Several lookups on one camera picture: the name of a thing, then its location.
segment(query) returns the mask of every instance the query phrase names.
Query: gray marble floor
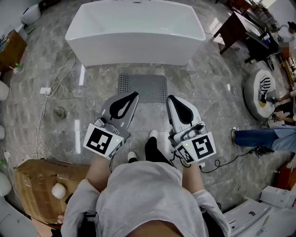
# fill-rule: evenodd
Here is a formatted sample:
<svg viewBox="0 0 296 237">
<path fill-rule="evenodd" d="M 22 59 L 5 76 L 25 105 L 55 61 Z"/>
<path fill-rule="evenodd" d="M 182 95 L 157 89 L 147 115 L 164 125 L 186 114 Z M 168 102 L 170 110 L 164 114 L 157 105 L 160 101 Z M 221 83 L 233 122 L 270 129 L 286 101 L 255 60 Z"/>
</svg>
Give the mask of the gray marble floor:
<svg viewBox="0 0 296 237">
<path fill-rule="evenodd" d="M 89 123 L 94 122 L 96 112 L 103 102 L 117 94 L 118 75 L 154 74 L 167 78 L 169 94 L 188 99 L 194 104 L 208 129 L 212 131 L 217 154 L 206 160 L 204 171 L 214 168 L 215 159 L 221 163 L 229 162 L 235 156 L 245 154 L 248 149 L 234 146 L 230 139 L 233 127 L 242 129 L 259 128 L 260 122 L 253 119 L 245 107 L 241 85 L 255 70 L 266 66 L 260 62 L 245 64 L 248 54 L 244 50 L 230 48 L 222 56 L 221 45 L 213 41 L 212 34 L 226 21 L 231 12 L 215 0 L 177 0 L 192 5 L 199 17 L 207 39 L 194 57 L 183 67 L 160 64 L 117 64 L 85 68 L 83 85 L 79 85 L 81 63 L 76 63 L 57 91 L 60 100 L 49 98 L 44 119 L 40 125 L 39 140 L 48 145 L 50 152 L 59 159 L 73 163 L 91 162 L 93 153 L 84 149 L 82 143 Z M 24 71 L 18 75 L 6 73 L 5 83 L 10 87 L 7 100 L 2 103 L 1 124 L 6 131 L 1 148 L 11 153 L 8 172 L 12 182 L 12 169 L 34 152 L 27 146 L 15 152 L 23 144 L 35 144 L 36 125 L 45 103 L 39 94 L 41 87 L 50 87 L 58 70 L 71 49 L 64 37 L 66 31 L 82 3 L 87 0 L 62 0 L 46 10 L 34 24 L 35 30 L 29 36 L 28 46 L 21 63 Z M 74 63 L 70 57 L 58 79 L 60 80 Z M 279 94 L 285 93 L 285 78 L 277 64 L 273 73 L 277 80 Z M 56 114 L 60 108 L 66 117 Z M 74 130 L 74 123 L 80 127 Z M 135 151 L 139 159 L 144 159 L 144 144 L 149 132 L 156 129 L 160 133 L 159 149 L 167 158 L 172 158 L 168 131 L 171 129 L 167 119 L 165 104 L 139 104 L 135 117 L 129 127 L 130 140 L 120 149 L 114 159 L 113 167 L 125 163 L 129 151 Z M 79 149 L 75 144 L 80 138 Z M 289 153 L 275 152 L 258 158 L 254 154 L 237 159 L 215 172 L 203 174 L 203 180 L 222 209 L 226 210 L 242 202 L 243 196 L 257 198 L 262 188 L 271 181 L 273 170 L 283 164 Z"/>
</svg>

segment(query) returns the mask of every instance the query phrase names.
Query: white bathtub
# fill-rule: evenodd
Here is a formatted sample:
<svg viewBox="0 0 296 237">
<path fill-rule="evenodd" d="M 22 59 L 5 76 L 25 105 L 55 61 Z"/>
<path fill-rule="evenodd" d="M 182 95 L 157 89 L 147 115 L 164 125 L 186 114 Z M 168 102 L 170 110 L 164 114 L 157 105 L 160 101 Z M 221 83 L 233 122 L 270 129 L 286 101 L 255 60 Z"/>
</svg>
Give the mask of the white bathtub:
<svg viewBox="0 0 296 237">
<path fill-rule="evenodd" d="M 65 38 L 84 66 L 185 65 L 205 33 L 193 8 L 185 4 L 103 0 L 83 4 Z"/>
</svg>

